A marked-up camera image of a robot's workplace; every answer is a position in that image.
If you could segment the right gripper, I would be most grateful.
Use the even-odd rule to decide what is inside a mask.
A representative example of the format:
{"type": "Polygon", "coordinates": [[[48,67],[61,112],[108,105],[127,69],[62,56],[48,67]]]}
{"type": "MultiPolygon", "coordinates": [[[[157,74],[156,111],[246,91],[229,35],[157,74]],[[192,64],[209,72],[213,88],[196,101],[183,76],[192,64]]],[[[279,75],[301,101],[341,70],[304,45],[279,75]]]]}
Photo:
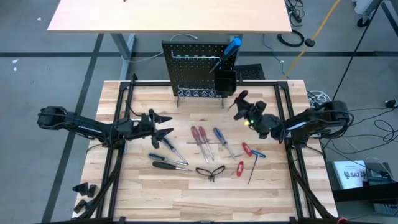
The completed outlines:
{"type": "Polygon", "coordinates": [[[246,119],[249,125],[255,125],[262,119],[262,114],[267,104],[263,101],[248,103],[244,97],[237,97],[238,112],[233,116],[234,120],[246,119]]]}

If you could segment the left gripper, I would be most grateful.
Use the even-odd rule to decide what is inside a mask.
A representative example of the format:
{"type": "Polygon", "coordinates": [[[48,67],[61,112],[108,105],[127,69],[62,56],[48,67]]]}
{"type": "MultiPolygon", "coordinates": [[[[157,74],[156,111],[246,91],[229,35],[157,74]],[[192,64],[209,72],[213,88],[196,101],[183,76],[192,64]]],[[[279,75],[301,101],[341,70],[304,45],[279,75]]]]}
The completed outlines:
{"type": "Polygon", "coordinates": [[[139,133],[142,138],[146,136],[151,136],[151,143],[154,148],[159,148],[159,141],[163,140],[163,138],[171,133],[174,128],[167,129],[156,129],[156,124],[168,122],[172,119],[170,116],[161,116],[158,115],[153,109],[150,109],[148,114],[142,114],[141,120],[139,123],[139,133]]]}

